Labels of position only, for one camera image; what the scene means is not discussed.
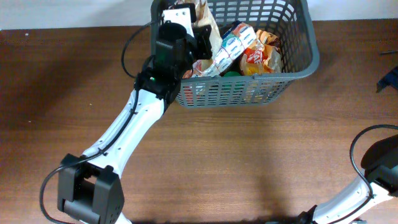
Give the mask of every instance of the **basket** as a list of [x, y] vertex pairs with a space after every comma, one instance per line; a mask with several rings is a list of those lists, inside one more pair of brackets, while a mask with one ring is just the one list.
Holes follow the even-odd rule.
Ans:
[[[182, 80], [177, 101], [187, 108], [264, 105], [276, 100], [296, 79], [319, 66], [319, 51], [306, 0], [207, 0], [219, 27], [239, 20], [279, 36], [282, 73]], [[152, 21], [175, 0], [154, 0]], [[151, 27], [151, 53], [159, 25]]]

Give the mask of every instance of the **white background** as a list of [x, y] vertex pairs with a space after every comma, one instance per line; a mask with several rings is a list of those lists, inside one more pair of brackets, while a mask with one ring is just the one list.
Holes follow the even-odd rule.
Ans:
[[[307, 0], [312, 20], [398, 18], [398, 0]], [[152, 0], [0, 0], [0, 29], [133, 26]]]

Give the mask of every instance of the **wire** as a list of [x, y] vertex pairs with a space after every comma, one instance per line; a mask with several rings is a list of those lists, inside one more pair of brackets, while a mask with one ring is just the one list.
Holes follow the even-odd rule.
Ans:
[[127, 120], [124, 122], [123, 126], [121, 127], [121, 129], [118, 131], [118, 133], [115, 135], [115, 137], [113, 137], [112, 141], [109, 142], [103, 149], [98, 148], [98, 152], [92, 156], [89, 156], [87, 158], [84, 158], [83, 160], [79, 161], [79, 162], [75, 162], [72, 164], [68, 164], [68, 165], [63, 165], [60, 166], [58, 168], [56, 168], [55, 170], [51, 171], [51, 173], [46, 176], [46, 178], [43, 180], [42, 186], [40, 187], [40, 194], [39, 194], [39, 203], [40, 203], [40, 209], [43, 213], [43, 215], [46, 217], [46, 219], [48, 219], [49, 221], [53, 222], [53, 223], [58, 223], [58, 224], [73, 224], [73, 223], [68, 223], [68, 222], [63, 222], [60, 220], [56, 220], [54, 218], [52, 218], [49, 213], [46, 211], [45, 207], [44, 207], [44, 190], [45, 190], [45, 186], [47, 185], [47, 183], [49, 182], [49, 180], [57, 173], [67, 169], [67, 168], [71, 168], [77, 165], [80, 165], [84, 162], [90, 161], [92, 159], [97, 158], [98, 156], [104, 154], [115, 142], [116, 140], [118, 140], [118, 138], [120, 137], [120, 135], [122, 135], [124, 129], [127, 127], [127, 125], [130, 123], [131, 118], [133, 117], [133, 115], [136, 113], [136, 108], [137, 108], [137, 104], [138, 104], [138, 96], [139, 96], [139, 89], [136, 88], [136, 97], [134, 100], [134, 105], [130, 110], [130, 114], [127, 118]]
[[123, 47], [123, 51], [122, 51], [122, 57], [121, 57], [121, 62], [122, 62], [122, 68], [124, 70], [124, 72], [126, 72], [126, 74], [128, 76], [130, 76], [131, 78], [137, 78], [134, 75], [131, 75], [127, 69], [126, 66], [124, 65], [124, 54], [126, 53], [127, 47], [129, 46], [130, 42], [136, 37], [136, 35], [138, 35], [140, 32], [142, 32], [145, 28], [151, 26], [152, 24], [158, 23], [163, 19], [163, 17], [161, 17], [159, 20], [157, 21], [152, 21], [152, 22], [148, 22], [147, 24], [143, 25], [139, 30], [137, 30], [135, 33], [133, 33], [133, 35], [127, 40], [126, 44]]
[[379, 128], [387, 128], [387, 129], [395, 129], [398, 130], [398, 126], [396, 125], [391, 125], [391, 124], [378, 124], [378, 125], [374, 125], [374, 126], [370, 126], [366, 129], [364, 129], [363, 131], [361, 131], [353, 140], [353, 142], [351, 143], [351, 147], [349, 148], [349, 159], [351, 160], [351, 164], [354, 167], [355, 172], [359, 175], [359, 177], [363, 180], [363, 182], [365, 182], [366, 186], [368, 186], [369, 189], [369, 196], [367, 197], [367, 199], [355, 210], [353, 210], [351, 213], [349, 213], [348, 215], [344, 216], [343, 218], [340, 218], [336, 221], [333, 221], [329, 224], [335, 224], [338, 222], [343, 221], [344, 219], [354, 215], [356, 212], [358, 212], [359, 210], [361, 210], [365, 205], [367, 205], [373, 198], [374, 198], [374, 194], [373, 194], [373, 189], [371, 187], [371, 184], [369, 183], [368, 180], [366, 180], [365, 176], [361, 173], [361, 171], [359, 171], [358, 167], [355, 164], [354, 161], [354, 147], [356, 142], [358, 141], [358, 139], [364, 135], [365, 133], [367, 133], [368, 131], [374, 130], [374, 129], [379, 129]]

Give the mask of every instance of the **black cable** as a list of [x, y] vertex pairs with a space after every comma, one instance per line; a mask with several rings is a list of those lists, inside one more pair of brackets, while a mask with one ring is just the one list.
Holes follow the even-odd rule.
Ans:
[[378, 124], [378, 125], [374, 125], [374, 126], [370, 126], [366, 129], [364, 129], [363, 131], [361, 131], [353, 140], [353, 142], [351, 143], [351, 147], [349, 148], [349, 159], [351, 160], [351, 164], [354, 167], [355, 172], [359, 175], [359, 177], [363, 180], [363, 182], [365, 182], [366, 186], [368, 186], [369, 189], [369, 196], [367, 197], [367, 199], [355, 210], [353, 210], [350, 214], [344, 216], [343, 218], [340, 218], [336, 221], [333, 221], [329, 224], [335, 224], [338, 222], [343, 221], [344, 219], [354, 215], [357, 211], [359, 211], [360, 209], [362, 209], [365, 205], [367, 205], [373, 198], [374, 198], [374, 194], [373, 194], [373, 189], [371, 187], [371, 184], [369, 183], [368, 180], [366, 180], [365, 176], [361, 173], [361, 171], [359, 171], [358, 167], [355, 164], [354, 161], [354, 147], [356, 142], [358, 141], [358, 139], [364, 135], [365, 133], [367, 133], [368, 131], [374, 130], [374, 129], [379, 129], [379, 128], [387, 128], [387, 129], [395, 129], [398, 130], [398, 126], [396, 125], [391, 125], [391, 124]]
[[136, 97], [134, 99], [134, 105], [133, 105], [133, 107], [130, 110], [130, 114], [129, 114], [127, 120], [124, 122], [124, 124], [121, 127], [121, 129], [118, 131], [118, 133], [115, 135], [115, 137], [113, 137], [112, 141], [109, 144], [107, 144], [103, 149], [98, 148], [98, 152], [96, 154], [94, 154], [94, 155], [92, 155], [90, 157], [84, 158], [83, 160], [81, 160], [79, 162], [75, 162], [75, 163], [72, 163], [72, 164], [68, 164], [68, 165], [64, 165], [64, 166], [60, 166], [60, 167], [56, 168], [48, 176], [46, 176], [46, 178], [43, 180], [42, 186], [40, 187], [40, 194], [39, 194], [40, 209], [41, 209], [43, 215], [46, 217], [46, 219], [48, 219], [50, 222], [58, 223], [58, 224], [73, 224], [73, 223], [68, 223], [68, 222], [63, 222], [63, 221], [60, 221], [60, 220], [56, 220], [56, 219], [52, 218], [49, 215], [49, 213], [46, 211], [46, 209], [44, 207], [44, 190], [45, 190], [45, 186], [47, 185], [49, 180], [55, 174], [63, 171], [64, 169], [80, 165], [80, 164], [82, 164], [84, 162], [90, 161], [90, 160], [92, 160], [94, 158], [97, 158], [98, 156], [104, 154], [116, 142], [116, 140], [118, 140], [120, 135], [122, 135], [124, 129], [130, 123], [131, 118], [133, 117], [133, 115], [136, 112], [136, 108], [137, 108], [137, 104], [138, 104], [138, 96], [139, 96], [139, 89], [136, 88]]
[[126, 44], [124, 45], [123, 51], [122, 51], [122, 57], [121, 57], [122, 68], [123, 68], [124, 72], [126, 72], [126, 74], [128, 76], [130, 76], [131, 78], [136, 78], [136, 77], [134, 75], [131, 75], [127, 71], [126, 66], [124, 65], [124, 54], [126, 53], [127, 47], [129, 46], [130, 42], [136, 37], [136, 35], [138, 35], [141, 31], [143, 31], [145, 28], [151, 26], [152, 24], [160, 22], [162, 19], [163, 19], [163, 17], [160, 18], [158, 21], [148, 22], [147, 24], [143, 25], [139, 30], [137, 30], [135, 33], [133, 33], [133, 35], [127, 40]]

